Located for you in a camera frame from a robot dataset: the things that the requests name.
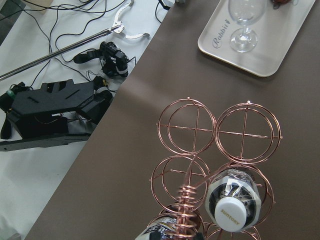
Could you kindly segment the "copper wire bottle basket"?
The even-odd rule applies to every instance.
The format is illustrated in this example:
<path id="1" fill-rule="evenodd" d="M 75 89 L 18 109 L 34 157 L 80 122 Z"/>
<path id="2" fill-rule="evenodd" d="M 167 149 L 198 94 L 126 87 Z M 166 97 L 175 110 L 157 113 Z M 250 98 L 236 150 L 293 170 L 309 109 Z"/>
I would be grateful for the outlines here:
<path id="1" fill-rule="evenodd" d="M 168 104 L 157 121 L 157 134 L 170 156 L 161 160 L 150 177 L 150 187 L 161 211 L 176 218 L 175 240 L 258 240 L 257 227 L 275 204 L 268 178 L 258 168 L 277 150 L 282 139 L 276 116 L 250 101 L 227 108 L 215 117 L 202 102 L 184 98 Z M 213 178 L 227 169 L 244 169 L 251 175 L 261 199 L 258 222 L 241 232 L 218 227 L 205 203 Z M 177 204 L 177 211 L 167 206 Z M 201 226 L 191 220 L 199 212 Z"/>

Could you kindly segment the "tea bottle two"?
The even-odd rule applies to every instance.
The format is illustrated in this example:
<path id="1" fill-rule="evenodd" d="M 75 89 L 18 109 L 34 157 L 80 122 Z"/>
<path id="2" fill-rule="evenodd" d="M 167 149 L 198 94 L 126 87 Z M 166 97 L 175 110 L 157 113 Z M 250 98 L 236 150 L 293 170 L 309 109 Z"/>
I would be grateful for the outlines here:
<path id="1" fill-rule="evenodd" d="M 261 205 L 258 188 L 243 168 L 229 168 L 216 175 L 205 200 L 205 209 L 214 224 L 232 233 L 254 226 Z"/>

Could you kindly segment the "tea bottle three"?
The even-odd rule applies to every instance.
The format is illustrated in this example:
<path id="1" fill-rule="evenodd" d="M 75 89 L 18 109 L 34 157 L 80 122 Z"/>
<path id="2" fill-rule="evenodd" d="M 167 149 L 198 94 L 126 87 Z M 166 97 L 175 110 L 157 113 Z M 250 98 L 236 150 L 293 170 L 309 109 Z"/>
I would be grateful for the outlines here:
<path id="1" fill-rule="evenodd" d="M 178 204 L 170 204 L 167 206 L 169 210 L 177 211 Z M 201 226 L 201 218 L 199 211 L 195 211 L 195 216 L 190 218 L 195 224 L 194 230 L 199 230 Z M 176 231 L 176 218 L 173 213 L 163 209 L 148 225 L 147 227 L 135 238 L 135 240 L 174 240 L 174 236 L 168 233 L 175 233 Z"/>

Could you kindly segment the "small black servo gripper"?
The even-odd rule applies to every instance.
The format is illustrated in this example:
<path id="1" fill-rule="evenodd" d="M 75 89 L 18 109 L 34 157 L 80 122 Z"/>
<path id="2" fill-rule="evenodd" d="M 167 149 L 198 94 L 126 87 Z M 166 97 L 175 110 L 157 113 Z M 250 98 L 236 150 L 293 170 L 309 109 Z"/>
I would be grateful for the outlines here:
<path id="1" fill-rule="evenodd" d="M 104 61 L 102 72 L 108 77 L 120 76 L 126 78 L 128 72 L 129 59 L 127 55 L 121 51 L 114 42 L 103 41 L 99 49 L 89 50 L 86 53 L 79 53 L 73 61 L 76 64 L 83 64 L 93 59 L 100 59 Z"/>

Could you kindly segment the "metal reacher grabber tool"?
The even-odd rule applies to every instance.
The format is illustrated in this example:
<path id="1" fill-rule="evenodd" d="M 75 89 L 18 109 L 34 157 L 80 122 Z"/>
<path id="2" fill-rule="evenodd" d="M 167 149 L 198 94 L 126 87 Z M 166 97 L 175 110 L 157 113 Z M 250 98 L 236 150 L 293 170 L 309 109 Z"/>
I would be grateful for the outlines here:
<path id="1" fill-rule="evenodd" d="M 134 0 L 131 0 L 130 3 L 126 3 L 124 6 L 122 6 L 120 8 L 120 10 L 117 11 L 117 13 L 116 13 L 116 15 L 114 17 L 114 20 L 113 20 L 113 24 L 112 24 L 111 27 L 106 28 L 106 29 L 94 34 L 94 35 L 91 35 L 91 36 L 89 36 L 87 38 L 84 38 L 84 39 L 78 41 L 78 42 L 75 42 L 75 43 L 73 43 L 71 45 L 68 45 L 68 46 L 66 46 L 64 48 L 61 48 L 61 49 L 59 49 L 59 50 L 57 50 L 57 51 L 55 51 L 53 53 L 50 53 L 50 54 L 48 54 L 46 56 L 41 57 L 39 59 L 36 59 L 36 60 L 34 60 L 34 61 L 30 62 L 30 63 L 27 63 L 27 64 L 25 64 L 23 66 L 20 66 L 20 67 L 14 69 L 14 70 L 11 70 L 11 71 L 1 75 L 0 76 L 0 80 L 3 81 L 5 79 L 7 79 L 7 78 L 10 78 L 10 77 L 12 77 L 12 76 L 14 76 L 16 74 L 21 73 L 21 72 L 23 72 L 23 71 L 25 71 L 27 69 L 35 67 L 35 66 L 37 66 L 37 65 L 39 65 L 39 64 L 41 64 L 41 63 L 43 63 L 45 61 L 49 61 L 52 58 L 60 56 L 60 55 L 62 55 L 64 53 L 69 52 L 71 50 L 74 50 L 76 48 L 82 47 L 83 45 L 86 45 L 86 44 L 88 44 L 88 43 L 90 43 L 92 41 L 95 41 L 95 40 L 97 40 L 97 39 L 99 39 L 101 37 L 110 35 L 111 33 L 116 33 L 118 35 L 121 35 L 122 37 L 124 37 L 125 39 L 128 39 L 128 40 L 134 40 L 134 39 L 138 39 L 138 38 L 142 38 L 142 37 L 149 38 L 150 34 L 147 33 L 147 32 L 139 33 L 139 34 L 136 34 L 136 35 L 127 35 L 127 34 L 124 33 L 125 26 L 124 26 L 124 23 L 121 20 L 119 20 L 119 17 L 120 17 L 121 12 L 124 9 L 126 9 L 128 7 L 131 7 L 134 4 L 134 2 L 135 2 Z"/>

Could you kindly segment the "black device on side table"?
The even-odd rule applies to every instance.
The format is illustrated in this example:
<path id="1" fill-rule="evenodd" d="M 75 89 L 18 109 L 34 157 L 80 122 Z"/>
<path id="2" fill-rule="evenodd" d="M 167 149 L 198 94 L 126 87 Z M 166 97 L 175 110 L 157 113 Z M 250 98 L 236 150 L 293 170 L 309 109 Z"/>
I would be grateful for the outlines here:
<path id="1" fill-rule="evenodd" d="M 74 83 L 72 79 L 43 83 L 30 89 L 15 84 L 0 97 L 5 121 L 0 150 L 10 152 L 87 141 L 88 132 L 71 132 L 65 113 L 74 112 L 97 125 L 110 106 L 112 93 L 102 81 Z"/>

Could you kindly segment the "clear wine glass on tray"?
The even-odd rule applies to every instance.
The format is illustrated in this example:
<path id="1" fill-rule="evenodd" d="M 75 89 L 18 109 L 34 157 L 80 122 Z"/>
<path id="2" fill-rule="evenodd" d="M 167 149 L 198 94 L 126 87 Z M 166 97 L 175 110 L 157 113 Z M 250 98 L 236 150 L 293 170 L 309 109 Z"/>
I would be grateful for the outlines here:
<path id="1" fill-rule="evenodd" d="M 232 20 L 241 28 L 230 36 L 230 47 L 239 53 L 252 51 L 257 43 L 258 36 L 251 25 L 255 24 L 264 15 L 267 8 L 266 0 L 229 0 L 228 12 Z"/>

